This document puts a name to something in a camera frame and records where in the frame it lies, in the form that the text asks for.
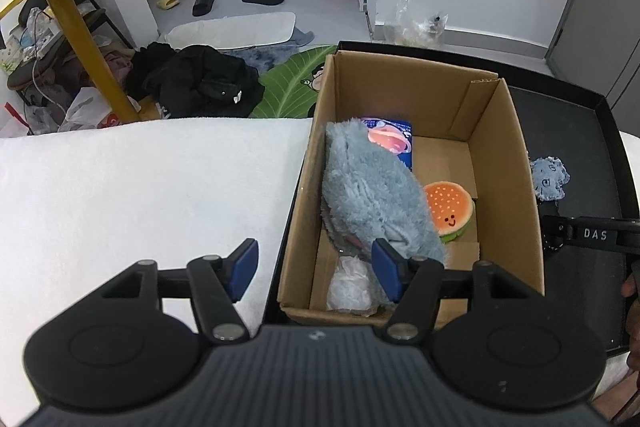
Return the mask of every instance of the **chair seat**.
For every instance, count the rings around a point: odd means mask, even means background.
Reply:
[[[82,18],[84,19],[86,27],[91,31],[92,26],[99,22],[103,16],[105,16],[105,9],[100,8],[87,13]],[[62,32],[56,36],[56,39],[57,41],[52,45],[47,54],[38,60],[38,71],[46,71],[53,66],[58,58],[64,58],[71,52],[71,45]],[[33,82],[32,73],[34,61],[35,58],[32,58],[28,62],[21,63],[7,78],[6,87],[12,91],[29,87]]]

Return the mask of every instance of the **blue gripper pad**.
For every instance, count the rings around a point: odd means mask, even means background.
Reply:
[[[231,302],[237,302],[244,295],[258,268],[258,242],[255,239],[245,239],[223,263],[228,273],[226,294]]]
[[[376,239],[371,246],[371,266],[382,289],[391,302],[399,302],[404,294],[401,273],[404,259],[384,239]]]

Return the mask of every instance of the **blue box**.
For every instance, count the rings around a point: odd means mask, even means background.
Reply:
[[[361,120],[369,127],[370,141],[391,151],[409,170],[412,169],[412,134],[409,122],[384,118],[361,118]]]

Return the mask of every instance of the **human hand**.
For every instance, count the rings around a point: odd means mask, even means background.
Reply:
[[[623,297],[630,297],[636,293],[636,281],[633,274],[623,283],[620,293]],[[626,332],[631,337],[626,365],[634,371],[638,371],[640,370],[640,303],[637,299],[631,305],[626,316]]]

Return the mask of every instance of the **pile of clothes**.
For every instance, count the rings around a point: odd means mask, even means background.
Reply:
[[[172,118],[247,117],[264,94],[255,68],[210,46],[174,50],[152,42],[131,62],[127,94],[138,101],[151,95]]]

